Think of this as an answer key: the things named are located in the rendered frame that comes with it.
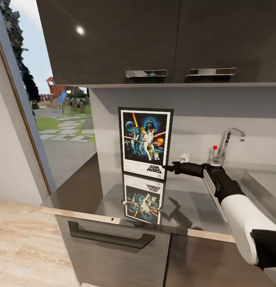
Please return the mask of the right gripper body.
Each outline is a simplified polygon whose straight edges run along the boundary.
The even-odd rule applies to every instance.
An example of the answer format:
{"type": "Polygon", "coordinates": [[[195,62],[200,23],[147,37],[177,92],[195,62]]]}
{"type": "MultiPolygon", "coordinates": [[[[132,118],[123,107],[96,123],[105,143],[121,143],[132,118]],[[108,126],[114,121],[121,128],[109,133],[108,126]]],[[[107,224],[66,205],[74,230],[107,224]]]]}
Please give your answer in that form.
{"type": "Polygon", "coordinates": [[[194,163],[188,163],[188,162],[187,163],[180,163],[179,162],[179,163],[174,165],[174,173],[176,175],[183,173],[183,174],[193,176],[192,169],[193,169],[194,165],[195,165],[194,163]]]}

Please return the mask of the poster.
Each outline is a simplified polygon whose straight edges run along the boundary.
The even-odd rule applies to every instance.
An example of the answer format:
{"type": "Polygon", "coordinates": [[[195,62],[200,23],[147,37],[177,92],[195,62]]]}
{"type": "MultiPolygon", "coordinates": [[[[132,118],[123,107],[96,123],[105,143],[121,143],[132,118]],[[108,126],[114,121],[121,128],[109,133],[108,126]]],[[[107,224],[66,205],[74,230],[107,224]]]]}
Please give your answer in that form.
{"type": "Polygon", "coordinates": [[[166,182],[174,109],[118,107],[121,170],[166,182]]]}

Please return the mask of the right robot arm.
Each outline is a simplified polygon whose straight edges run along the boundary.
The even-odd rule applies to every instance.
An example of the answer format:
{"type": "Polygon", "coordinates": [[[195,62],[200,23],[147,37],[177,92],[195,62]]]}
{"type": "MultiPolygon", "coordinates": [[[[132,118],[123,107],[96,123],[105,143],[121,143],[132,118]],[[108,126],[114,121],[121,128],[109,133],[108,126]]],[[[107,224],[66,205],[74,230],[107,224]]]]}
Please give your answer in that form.
{"type": "Polygon", "coordinates": [[[264,216],[242,192],[237,181],[215,163],[188,163],[192,154],[179,156],[181,162],[162,169],[204,178],[224,211],[238,250],[250,264],[260,267],[276,284],[276,224],[264,216]]]}

